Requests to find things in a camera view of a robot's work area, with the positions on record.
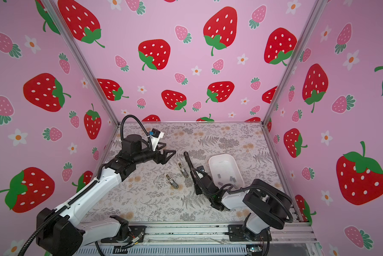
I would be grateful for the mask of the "beige eraser block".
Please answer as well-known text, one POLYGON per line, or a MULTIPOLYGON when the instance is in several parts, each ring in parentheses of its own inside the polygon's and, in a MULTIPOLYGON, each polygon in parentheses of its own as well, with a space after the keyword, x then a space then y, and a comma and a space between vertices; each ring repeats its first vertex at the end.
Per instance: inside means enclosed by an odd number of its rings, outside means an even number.
POLYGON ((170 177, 169 174, 166 174, 166 179, 168 180, 169 184, 174 188, 174 189, 178 189, 179 188, 179 185, 170 177))

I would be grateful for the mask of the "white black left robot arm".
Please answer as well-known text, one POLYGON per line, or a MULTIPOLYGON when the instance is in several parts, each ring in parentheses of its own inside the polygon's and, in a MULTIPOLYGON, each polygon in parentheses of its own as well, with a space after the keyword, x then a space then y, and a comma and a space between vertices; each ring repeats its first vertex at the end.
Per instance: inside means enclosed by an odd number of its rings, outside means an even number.
POLYGON ((82 246, 99 240, 128 236, 129 224, 119 216, 112 216, 106 223, 83 228, 79 225, 97 202, 136 170, 138 164, 154 161, 166 164, 175 150, 166 149, 161 142, 164 132, 147 131, 134 115, 121 121, 121 147, 108 163, 100 166, 97 176, 70 199, 50 210, 43 209, 36 219, 36 231, 19 251, 23 256, 33 242, 53 256, 72 256, 82 246))

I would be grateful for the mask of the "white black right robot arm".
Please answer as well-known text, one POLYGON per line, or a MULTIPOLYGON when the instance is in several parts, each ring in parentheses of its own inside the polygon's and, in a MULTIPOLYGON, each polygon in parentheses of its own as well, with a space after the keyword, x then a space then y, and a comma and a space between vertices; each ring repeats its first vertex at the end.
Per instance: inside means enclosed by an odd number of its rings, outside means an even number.
POLYGON ((231 183, 218 187, 202 166, 192 167, 190 174, 196 194, 203 194, 212 208, 223 211, 248 207, 252 211, 244 220, 242 234, 230 231, 229 236, 257 241, 261 232, 267 232, 270 227, 282 230, 286 223, 294 221, 290 212, 292 199, 260 179, 255 179, 247 187, 237 188, 231 183))

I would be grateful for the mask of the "white plastic tray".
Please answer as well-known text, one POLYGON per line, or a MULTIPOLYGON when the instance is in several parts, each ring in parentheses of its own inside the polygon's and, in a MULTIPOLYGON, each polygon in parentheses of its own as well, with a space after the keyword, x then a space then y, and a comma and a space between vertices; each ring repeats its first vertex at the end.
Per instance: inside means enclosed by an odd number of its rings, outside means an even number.
POLYGON ((232 184, 235 188, 245 187, 245 182, 241 176, 241 172, 233 156, 230 154, 221 154, 212 156, 208 160, 211 177, 216 186, 221 187, 218 182, 232 184), (230 181, 230 177, 234 177, 237 182, 230 181))

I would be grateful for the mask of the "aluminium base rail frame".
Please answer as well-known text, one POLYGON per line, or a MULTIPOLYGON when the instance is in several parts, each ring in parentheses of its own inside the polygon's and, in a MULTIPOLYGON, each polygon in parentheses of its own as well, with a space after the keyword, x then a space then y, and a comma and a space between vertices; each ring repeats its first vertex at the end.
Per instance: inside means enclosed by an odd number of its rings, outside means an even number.
POLYGON ((258 241, 242 240, 242 222, 134 222, 142 238, 132 247, 105 239, 81 247, 77 256, 322 256, 321 245, 305 223, 270 228, 258 241))

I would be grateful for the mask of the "aluminium corner post left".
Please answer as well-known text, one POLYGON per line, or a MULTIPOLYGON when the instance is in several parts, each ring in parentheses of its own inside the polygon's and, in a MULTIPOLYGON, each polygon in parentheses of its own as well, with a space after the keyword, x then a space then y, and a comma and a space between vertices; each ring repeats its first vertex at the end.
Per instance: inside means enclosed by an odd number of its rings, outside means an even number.
POLYGON ((43 0, 42 2, 44 4, 44 6, 47 8, 47 11, 48 11, 52 21, 55 23, 55 25, 59 29, 62 38, 64 39, 64 41, 67 44, 68 48, 70 49, 71 53, 73 54, 76 62, 79 65, 79 68, 81 69, 85 78, 90 83, 91 88, 94 91, 94 93, 96 94, 102 107, 104 108, 104 110, 108 114, 112 123, 116 127, 118 127, 120 124, 120 121, 117 119, 114 111, 112 110, 110 104, 108 103, 108 100, 106 99, 94 73, 92 72, 90 66, 88 65, 88 62, 85 59, 85 56, 83 55, 82 51, 79 49, 78 45, 76 44, 76 39, 73 37, 73 35, 71 34, 71 32, 69 31, 69 29, 67 27, 67 24, 63 20, 61 13, 60 13, 58 6, 57 6, 57 1, 43 0))

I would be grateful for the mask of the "aluminium corner post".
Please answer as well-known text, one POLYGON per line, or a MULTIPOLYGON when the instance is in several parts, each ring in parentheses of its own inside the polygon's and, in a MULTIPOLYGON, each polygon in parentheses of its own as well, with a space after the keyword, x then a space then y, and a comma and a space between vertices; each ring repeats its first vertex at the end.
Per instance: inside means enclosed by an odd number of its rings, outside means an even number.
POLYGON ((63 20, 61 13, 60 13, 58 6, 57 6, 57 1, 43 0, 42 2, 44 4, 44 6, 47 8, 47 11, 48 11, 52 21, 55 23, 55 25, 59 29, 62 38, 64 39, 64 41, 67 44, 68 48, 70 49, 71 53, 73 54, 76 62, 79 65, 79 68, 81 69, 85 78, 90 83, 91 88, 94 91, 94 93, 96 94, 102 107, 104 108, 104 110, 108 114, 112 123, 116 127, 118 127, 120 124, 120 121, 117 119, 114 111, 112 110, 110 104, 108 103, 108 100, 106 99, 94 73, 92 72, 90 66, 88 65, 88 62, 85 59, 85 56, 83 55, 82 51, 79 49, 78 45, 76 44, 76 39, 73 37, 73 35, 71 34, 71 32, 69 31, 69 29, 67 27, 67 24, 63 20))
POLYGON ((302 53, 302 50, 306 47, 306 44, 308 43, 310 36, 312 35, 321 15, 323 14, 323 11, 327 5, 327 2, 328 2, 327 0, 319 0, 315 2, 314 7, 310 13, 310 16, 304 25, 301 36, 298 39, 298 43, 296 45, 294 53, 290 57, 289 63, 285 71, 283 72, 283 76, 280 80, 280 83, 277 86, 276 92, 271 101, 271 105, 266 113, 264 120, 262 121, 262 125, 264 128, 267 126, 269 119, 271 119, 271 116, 279 101, 279 98, 283 94, 284 89, 286 85, 288 84, 289 79, 292 75, 292 72, 294 68, 296 67, 296 65, 298 64, 300 54, 302 53))

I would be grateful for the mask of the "aluminium corner post right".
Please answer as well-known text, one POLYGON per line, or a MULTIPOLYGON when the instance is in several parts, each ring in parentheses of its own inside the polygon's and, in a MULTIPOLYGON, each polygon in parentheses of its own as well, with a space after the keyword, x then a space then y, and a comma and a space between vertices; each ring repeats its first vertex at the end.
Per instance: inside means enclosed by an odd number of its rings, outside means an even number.
POLYGON ((276 92, 271 101, 271 105, 266 113, 264 120, 262 121, 262 125, 264 128, 267 126, 269 119, 271 119, 271 116, 279 101, 279 98, 283 94, 284 89, 286 85, 288 84, 289 79, 292 75, 292 72, 294 68, 296 67, 296 65, 298 64, 300 54, 302 53, 302 50, 306 47, 306 44, 308 43, 310 36, 312 35, 321 15, 323 14, 323 11, 327 5, 327 2, 328 2, 327 0, 319 0, 315 2, 314 7, 310 13, 310 16, 304 25, 301 36, 298 39, 298 43, 296 45, 294 53, 290 57, 289 63, 285 71, 283 72, 283 76, 280 80, 280 83, 277 86, 276 92))

